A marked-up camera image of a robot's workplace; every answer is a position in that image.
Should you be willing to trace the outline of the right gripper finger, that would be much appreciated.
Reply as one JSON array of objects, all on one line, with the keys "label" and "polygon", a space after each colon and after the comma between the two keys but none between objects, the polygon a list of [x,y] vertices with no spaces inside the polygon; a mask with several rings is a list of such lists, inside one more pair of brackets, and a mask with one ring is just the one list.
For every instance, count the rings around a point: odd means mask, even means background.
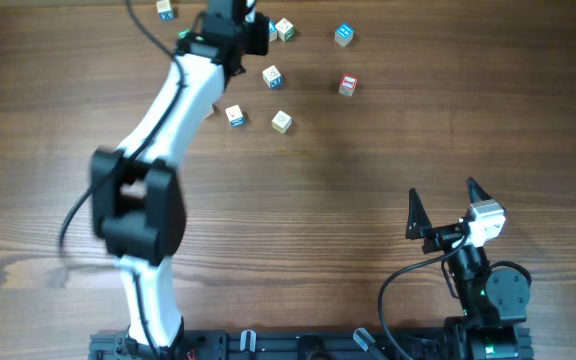
[{"label": "right gripper finger", "polygon": [[409,195],[409,210],[405,237],[407,239],[422,239],[432,232],[432,224],[423,207],[421,198],[415,188],[411,188]]},{"label": "right gripper finger", "polygon": [[469,177],[466,184],[470,203],[478,203],[492,199],[473,177]]}]

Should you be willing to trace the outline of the white block bird picture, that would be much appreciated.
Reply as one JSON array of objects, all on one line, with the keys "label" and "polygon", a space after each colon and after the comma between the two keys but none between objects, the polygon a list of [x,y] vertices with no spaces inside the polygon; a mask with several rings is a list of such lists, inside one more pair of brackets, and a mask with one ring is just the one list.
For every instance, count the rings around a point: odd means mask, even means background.
[{"label": "white block bird picture", "polygon": [[225,109],[228,122],[232,127],[238,127],[245,123],[245,117],[238,105],[233,105]]}]

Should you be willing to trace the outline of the white block yellow O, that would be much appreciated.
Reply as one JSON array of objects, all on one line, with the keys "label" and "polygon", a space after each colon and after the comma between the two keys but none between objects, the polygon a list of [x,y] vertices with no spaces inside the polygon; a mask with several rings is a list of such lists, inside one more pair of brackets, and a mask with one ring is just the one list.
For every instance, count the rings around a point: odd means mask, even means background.
[{"label": "white block yellow O", "polygon": [[278,111],[271,121],[272,127],[282,134],[290,128],[292,117],[283,111]]}]

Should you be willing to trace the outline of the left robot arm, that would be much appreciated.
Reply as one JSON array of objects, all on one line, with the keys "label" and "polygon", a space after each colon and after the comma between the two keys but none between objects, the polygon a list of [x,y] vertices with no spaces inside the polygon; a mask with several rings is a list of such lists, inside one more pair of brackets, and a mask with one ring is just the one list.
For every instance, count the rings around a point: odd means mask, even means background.
[{"label": "left robot arm", "polygon": [[184,337],[172,288],[187,224],[179,167],[208,110],[244,72],[243,56],[268,52],[269,19],[253,1],[211,1],[195,23],[165,52],[169,72],[142,121],[90,163],[92,227],[121,271],[127,351],[139,359],[172,359]]}]

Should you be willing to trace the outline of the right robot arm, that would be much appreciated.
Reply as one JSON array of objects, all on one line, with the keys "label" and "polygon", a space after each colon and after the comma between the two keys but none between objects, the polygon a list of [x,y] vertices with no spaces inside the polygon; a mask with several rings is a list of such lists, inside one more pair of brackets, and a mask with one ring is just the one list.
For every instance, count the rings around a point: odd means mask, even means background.
[{"label": "right robot arm", "polygon": [[434,227],[420,196],[409,190],[406,237],[422,239],[424,253],[441,252],[442,273],[463,314],[448,317],[437,329],[416,339],[416,359],[532,359],[527,320],[532,277],[511,262],[491,262],[484,245],[498,237],[506,222],[505,208],[472,178],[467,180],[469,207],[455,224]]}]

